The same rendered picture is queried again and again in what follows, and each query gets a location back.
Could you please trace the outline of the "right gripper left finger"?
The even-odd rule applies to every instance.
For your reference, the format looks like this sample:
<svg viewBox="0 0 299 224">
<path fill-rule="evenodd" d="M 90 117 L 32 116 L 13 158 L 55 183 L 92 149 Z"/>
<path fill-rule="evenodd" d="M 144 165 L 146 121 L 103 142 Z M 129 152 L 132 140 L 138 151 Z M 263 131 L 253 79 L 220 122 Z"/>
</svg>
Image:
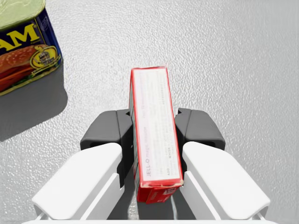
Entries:
<svg viewBox="0 0 299 224">
<path fill-rule="evenodd" d="M 80 148 L 33 197 L 38 220 L 109 217 L 124 193 L 124 180 L 134 161 L 129 111 L 101 113 Z"/>
</svg>

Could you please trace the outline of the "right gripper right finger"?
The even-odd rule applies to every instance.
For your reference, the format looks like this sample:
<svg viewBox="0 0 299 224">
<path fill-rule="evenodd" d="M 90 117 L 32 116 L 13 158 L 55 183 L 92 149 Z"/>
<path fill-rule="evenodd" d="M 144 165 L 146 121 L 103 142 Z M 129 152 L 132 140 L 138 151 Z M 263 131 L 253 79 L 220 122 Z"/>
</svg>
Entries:
<svg viewBox="0 0 299 224">
<path fill-rule="evenodd" d="M 175 117 L 184 185 L 197 220 L 265 220 L 270 199 L 238 161 L 204 111 L 179 108 Z"/>
</svg>

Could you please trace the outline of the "red and white carton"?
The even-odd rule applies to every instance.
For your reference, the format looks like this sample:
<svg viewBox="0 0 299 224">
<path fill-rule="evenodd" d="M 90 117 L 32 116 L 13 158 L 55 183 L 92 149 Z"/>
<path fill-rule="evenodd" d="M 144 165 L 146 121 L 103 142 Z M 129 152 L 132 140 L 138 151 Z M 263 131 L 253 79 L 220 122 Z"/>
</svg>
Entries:
<svg viewBox="0 0 299 224">
<path fill-rule="evenodd" d="M 164 203 L 184 183 L 166 67 L 131 70 L 129 115 L 136 199 Z"/>
</svg>

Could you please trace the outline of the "green and blue rectangular can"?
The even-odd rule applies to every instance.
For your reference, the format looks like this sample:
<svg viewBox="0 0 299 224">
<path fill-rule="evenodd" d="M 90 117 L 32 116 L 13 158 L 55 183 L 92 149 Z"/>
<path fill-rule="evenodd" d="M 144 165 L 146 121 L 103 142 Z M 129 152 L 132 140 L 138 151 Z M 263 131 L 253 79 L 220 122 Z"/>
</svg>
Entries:
<svg viewBox="0 0 299 224">
<path fill-rule="evenodd" d="M 0 96 L 56 70 L 63 60 L 46 0 L 0 0 Z"/>
</svg>

